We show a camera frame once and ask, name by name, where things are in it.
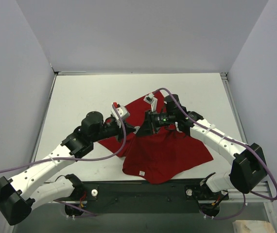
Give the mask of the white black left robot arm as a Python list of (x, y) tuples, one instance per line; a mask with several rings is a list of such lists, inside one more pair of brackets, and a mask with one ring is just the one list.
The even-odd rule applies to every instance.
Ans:
[(35, 208), (55, 199), (79, 199), (82, 182), (74, 175), (46, 183), (62, 169), (80, 161), (94, 148), (94, 142), (116, 137), (125, 140), (135, 131), (125, 120), (130, 113), (124, 106), (112, 109), (108, 122), (100, 112), (89, 112), (73, 133), (69, 134), (49, 155), (9, 179), (0, 177), (0, 212), (8, 224), (23, 221)]

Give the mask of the red t-shirt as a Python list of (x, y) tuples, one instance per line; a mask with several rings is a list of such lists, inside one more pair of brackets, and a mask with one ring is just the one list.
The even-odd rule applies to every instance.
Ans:
[(206, 146), (173, 126), (161, 128), (157, 134), (137, 137), (131, 133), (123, 145), (115, 138), (100, 144), (123, 158), (123, 173), (139, 176), (152, 184), (160, 184), (175, 175), (213, 160)]

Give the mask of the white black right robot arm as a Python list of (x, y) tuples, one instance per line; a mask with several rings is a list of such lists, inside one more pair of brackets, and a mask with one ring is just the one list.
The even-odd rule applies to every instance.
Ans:
[(180, 104), (177, 94), (165, 97), (165, 112), (157, 112), (157, 98), (152, 93), (146, 95), (143, 100), (150, 104), (151, 108), (145, 112), (144, 122), (136, 132), (138, 137), (156, 134), (162, 127), (175, 126), (178, 132), (201, 141), (231, 165), (229, 171), (211, 173), (204, 178), (200, 182), (204, 189), (217, 193), (235, 188), (248, 194), (267, 176), (263, 151), (258, 144), (250, 145), (257, 153), (257, 156), (254, 156), (246, 149), (245, 143), (233, 142), (231, 137), (216, 129), (200, 114), (187, 111)]

